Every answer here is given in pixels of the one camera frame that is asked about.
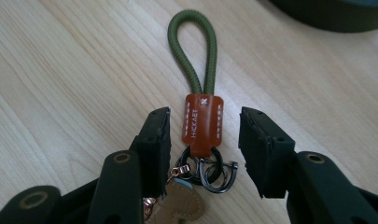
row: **keychain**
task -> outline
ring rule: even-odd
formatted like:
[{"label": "keychain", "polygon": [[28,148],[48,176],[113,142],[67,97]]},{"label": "keychain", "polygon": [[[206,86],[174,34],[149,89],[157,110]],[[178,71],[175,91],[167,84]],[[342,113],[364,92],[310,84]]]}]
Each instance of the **keychain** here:
[{"label": "keychain", "polygon": [[[197,23],[202,29],[207,41],[207,57],[205,68],[205,82],[203,90],[197,74],[186,57],[184,51],[177,40],[177,30],[186,21]],[[194,173],[179,175],[195,185],[203,185],[213,193],[226,192],[233,184],[238,163],[223,163],[220,152],[217,150],[221,144],[222,120],[223,120],[223,100],[214,95],[216,63],[217,63],[217,40],[215,31],[208,19],[200,12],[194,10],[184,10],[177,13],[168,27],[168,42],[172,53],[182,67],[186,78],[190,84],[192,94],[186,97],[185,116],[182,131],[182,140],[189,145],[182,156],[176,162],[176,166],[188,163],[191,158],[196,163],[197,168]],[[216,161],[205,158],[215,157]],[[224,167],[231,168],[230,179]],[[211,186],[223,175],[223,182],[218,188]]]}]

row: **dark green object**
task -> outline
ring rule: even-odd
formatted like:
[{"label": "dark green object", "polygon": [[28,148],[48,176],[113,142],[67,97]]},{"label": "dark green object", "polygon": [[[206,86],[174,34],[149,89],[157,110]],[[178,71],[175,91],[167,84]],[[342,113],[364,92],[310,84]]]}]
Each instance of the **dark green object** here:
[{"label": "dark green object", "polygon": [[[203,29],[207,42],[205,82],[203,84],[203,91],[201,89],[201,83],[197,77],[197,73],[177,40],[177,30],[179,26],[186,21],[197,23]],[[180,66],[186,75],[191,87],[191,92],[213,95],[215,91],[217,41],[215,31],[209,20],[200,12],[194,10],[184,10],[177,13],[169,23],[168,42],[171,46],[172,53],[174,54],[176,60],[180,63]]]},{"label": "dark green object", "polygon": [[271,0],[296,20],[343,33],[378,29],[378,0]]}]

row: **wooden table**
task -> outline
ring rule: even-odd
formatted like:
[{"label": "wooden table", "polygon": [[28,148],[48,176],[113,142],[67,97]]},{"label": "wooden table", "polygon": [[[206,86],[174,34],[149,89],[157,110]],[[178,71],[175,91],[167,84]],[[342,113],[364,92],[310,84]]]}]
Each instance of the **wooden table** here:
[{"label": "wooden table", "polygon": [[[296,151],[327,155],[378,194],[378,30],[317,30],[265,0],[0,0],[0,209],[32,186],[65,194],[93,180],[163,106],[172,110],[175,163],[189,85],[166,34],[186,8],[216,30],[219,149],[240,164],[227,193],[196,188],[206,208],[195,223],[288,223],[286,201],[261,200],[246,173],[237,146],[243,105],[267,113]],[[179,40],[203,79],[201,31],[184,24]]]}]

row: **wood grain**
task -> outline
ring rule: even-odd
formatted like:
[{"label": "wood grain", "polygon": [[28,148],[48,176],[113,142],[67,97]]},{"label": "wood grain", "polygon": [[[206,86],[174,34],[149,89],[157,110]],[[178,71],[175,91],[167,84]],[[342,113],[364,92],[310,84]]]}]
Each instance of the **wood grain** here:
[{"label": "wood grain", "polygon": [[[195,223],[288,223],[285,200],[261,200],[246,174],[237,147],[243,105],[267,113],[297,151],[329,156],[378,194],[378,30],[317,30],[265,0],[0,0],[0,209],[32,186],[65,194],[93,180],[105,156],[128,148],[163,106],[172,109],[175,162],[189,85],[166,31],[185,8],[216,30],[219,149],[240,163],[228,193],[197,188],[206,207]],[[202,74],[202,33],[184,24],[179,40]]]}]

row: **braided cord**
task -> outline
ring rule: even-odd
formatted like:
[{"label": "braided cord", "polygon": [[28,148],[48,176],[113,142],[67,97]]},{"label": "braided cord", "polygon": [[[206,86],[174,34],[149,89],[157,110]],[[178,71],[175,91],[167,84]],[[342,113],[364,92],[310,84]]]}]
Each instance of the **braided cord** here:
[{"label": "braided cord", "polygon": [[[192,67],[191,62],[187,58],[185,52],[180,47],[177,40],[177,30],[179,26],[185,21],[192,21],[197,23],[204,31],[207,42],[206,68],[205,68],[205,82],[203,84],[203,91],[197,73]],[[215,91],[215,77],[216,77],[216,63],[217,63],[217,40],[215,31],[209,20],[200,12],[194,10],[184,10],[177,13],[169,23],[168,27],[168,42],[172,53],[176,60],[180,63],[183,72],[191,87],[192,93],[214,94]]]}]

